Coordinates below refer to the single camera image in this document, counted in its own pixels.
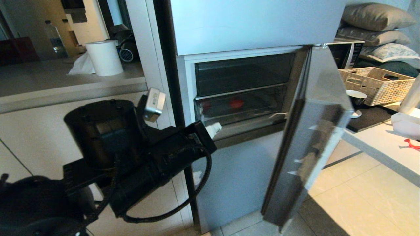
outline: freezer compartment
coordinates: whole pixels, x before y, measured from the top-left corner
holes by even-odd
[[[254,118],[276,113],[281,111],[286,95],[287,85],[279,85],[263,89],[256,89],[234,94],[196,98],[195,113],[196,119],[201,120],[205,125],[219,122],[221,125],[235,123],[255,123]]]
[[[294,53],[284,53],[195,63],[197,96],[285,83],[294,58]]]

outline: white table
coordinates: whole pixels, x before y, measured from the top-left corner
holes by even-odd
[[[410,115],[420,117],[420,110]],[[420,187],[420,152],[408,148],[406,138],[394,132],[391,121],[358,133],[346,129],[342,139]],[[415,140],[412,144],[420,145]]]

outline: tiled floor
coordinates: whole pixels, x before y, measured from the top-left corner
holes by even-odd
[[[420,235],[420,188],[364,153],[324,169],[309,194],[283,234],[253,212],[203,236]]]

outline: pillow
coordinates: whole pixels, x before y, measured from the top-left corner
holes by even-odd
[[[345,27],[337,31],[337,36],[347,39],[363,40],[365,46],[378,46],[389,42],[409,44],[411,40],[404,33],[397,30],[375,32],[357,27]]]
[[[404,28],[416,23],[416,20],[406,11],[382,3],[346,6],[342,19],[351,25],[372,31]]]
[[[420,69],[419,55],[407,46],[397,43],[387,43],[376,47],[363,47],[360,57],[381,63],[387,61],[403,61],[416,69]]]

